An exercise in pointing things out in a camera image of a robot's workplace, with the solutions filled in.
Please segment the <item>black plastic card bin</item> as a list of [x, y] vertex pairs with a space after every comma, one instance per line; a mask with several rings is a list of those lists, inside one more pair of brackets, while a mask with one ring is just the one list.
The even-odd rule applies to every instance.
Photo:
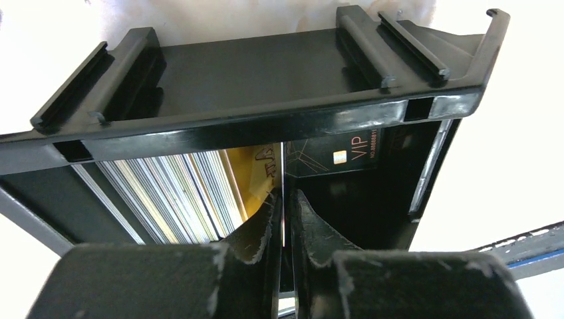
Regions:
[[[408, 249], [461, 120], [478, 108], [509, 26], [420, 26], [358, 5], [330, 29], [168, 46], [155, 25], [97, 43], [31, 118], [1, 136], [1, 213], [58, 255], [137, 244], [73, 165], [281, 144], [379, 129], [375, 249]], [[283, 242], [285, 222], [282, 219]]]

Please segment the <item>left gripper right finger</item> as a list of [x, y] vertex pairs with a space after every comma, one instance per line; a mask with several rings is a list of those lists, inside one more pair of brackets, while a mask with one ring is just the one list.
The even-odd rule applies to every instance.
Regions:
[[531, 318], [507, 267], [487, 253], [364, 250], [291, 194], [298, 318]]

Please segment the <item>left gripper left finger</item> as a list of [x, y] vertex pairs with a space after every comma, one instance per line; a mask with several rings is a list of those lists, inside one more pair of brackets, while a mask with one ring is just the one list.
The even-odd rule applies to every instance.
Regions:
[[79, 245], [56, 264], [30, 318], [276, 318], [282, 196], [200, 245]]

